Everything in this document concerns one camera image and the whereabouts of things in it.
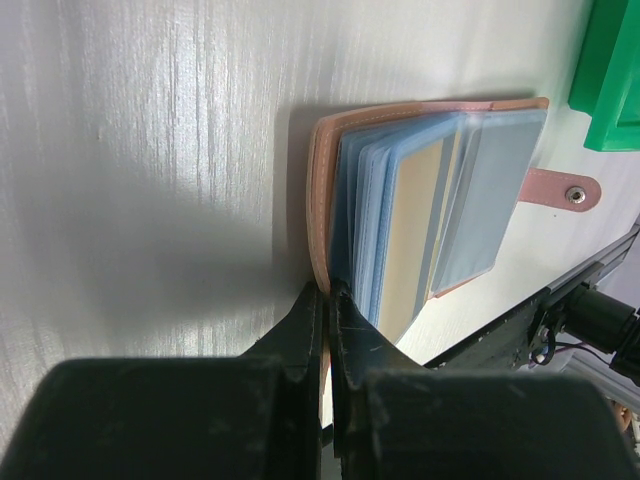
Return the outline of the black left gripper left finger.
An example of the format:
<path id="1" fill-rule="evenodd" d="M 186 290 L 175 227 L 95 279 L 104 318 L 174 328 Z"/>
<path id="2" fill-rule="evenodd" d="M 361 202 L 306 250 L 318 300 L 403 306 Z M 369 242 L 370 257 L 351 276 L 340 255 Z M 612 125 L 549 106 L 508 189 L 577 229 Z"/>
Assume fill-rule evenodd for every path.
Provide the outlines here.
<path id="1" fill-rule="evenodd" d="M 39 383 L 5 479 L 316 479 L 324 299 L 236 357 L 74 359 Z"/>

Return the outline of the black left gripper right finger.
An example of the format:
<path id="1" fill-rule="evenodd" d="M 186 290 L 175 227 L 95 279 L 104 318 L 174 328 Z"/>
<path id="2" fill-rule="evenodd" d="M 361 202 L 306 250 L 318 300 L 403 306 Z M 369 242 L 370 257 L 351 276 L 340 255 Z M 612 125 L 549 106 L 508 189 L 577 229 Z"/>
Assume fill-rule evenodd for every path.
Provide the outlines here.
<path id="1" fill-rule="evenodd" d="M 336 282 L 329 300 L 333 449 L 346 479 L 635 479 L 604 396 L 562 374 L 426 368 Z"/>

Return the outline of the gold credit card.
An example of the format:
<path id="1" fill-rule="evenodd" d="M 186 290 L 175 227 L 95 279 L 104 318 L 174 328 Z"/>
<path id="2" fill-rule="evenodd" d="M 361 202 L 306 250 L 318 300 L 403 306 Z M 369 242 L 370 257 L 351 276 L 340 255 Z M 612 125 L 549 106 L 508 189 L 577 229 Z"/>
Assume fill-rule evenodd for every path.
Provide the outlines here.
<path id="1" fill-rule="evenodd" d="M 379 312 L 379 330 L 391 342 L 415 318 L 434 194 L 439 175 L 449 175 L 458 143 L 458 136 L 451 135 L 409 155 L 398 167 Z"/>

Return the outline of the green plastic card bin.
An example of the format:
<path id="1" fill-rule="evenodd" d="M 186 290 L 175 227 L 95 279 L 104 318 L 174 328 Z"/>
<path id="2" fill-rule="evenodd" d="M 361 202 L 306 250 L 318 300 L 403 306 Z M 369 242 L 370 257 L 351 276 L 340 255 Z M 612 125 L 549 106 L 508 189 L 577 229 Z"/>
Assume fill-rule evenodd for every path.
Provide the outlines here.
<path id="1" fill-rule="evenodd" d="M 639 149 L 639 2 L 595 1 L 587 23 L 569 107 L 590 116 L 584 147 Z"/>

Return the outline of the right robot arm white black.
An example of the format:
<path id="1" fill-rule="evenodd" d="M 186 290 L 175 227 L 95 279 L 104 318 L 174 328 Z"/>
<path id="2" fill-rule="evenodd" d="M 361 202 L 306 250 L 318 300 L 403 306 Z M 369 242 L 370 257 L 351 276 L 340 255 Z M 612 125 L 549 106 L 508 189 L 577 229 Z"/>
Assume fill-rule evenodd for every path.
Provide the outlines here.
<path id="1" fill-rule="evenodd" d="M 565 331 L 606 354 L 610 368 L 639 385 L 639 314 L 636 308 L 579 286 L 564 309 Z"/>

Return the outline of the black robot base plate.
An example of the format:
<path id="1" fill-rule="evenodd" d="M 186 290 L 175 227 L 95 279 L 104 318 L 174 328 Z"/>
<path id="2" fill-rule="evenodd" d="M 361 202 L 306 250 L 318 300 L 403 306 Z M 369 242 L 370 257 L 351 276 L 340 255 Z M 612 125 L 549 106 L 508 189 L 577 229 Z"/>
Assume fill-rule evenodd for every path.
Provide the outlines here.
<path id="1" fill-rule="evenodd" d="M 430 370 L 517 370 L 546 365 L 557 350 L 566 298 L 544 288 L 450 347 L 424 366 Z"/>

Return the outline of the aluminium frame rail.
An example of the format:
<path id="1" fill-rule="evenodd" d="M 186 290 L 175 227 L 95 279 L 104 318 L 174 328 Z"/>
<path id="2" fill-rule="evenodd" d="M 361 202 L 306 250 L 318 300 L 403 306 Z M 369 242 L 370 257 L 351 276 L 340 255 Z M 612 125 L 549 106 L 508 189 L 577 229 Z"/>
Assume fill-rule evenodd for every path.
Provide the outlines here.
<path id="1" fill-rule="evenodd" d="M 639 219 L 636 219 L 628 233 L 551 282 L 548 285 L 550 294 L 566 295 L 580 284 L 596 286 L 623 263 L 638 235 Z"/>

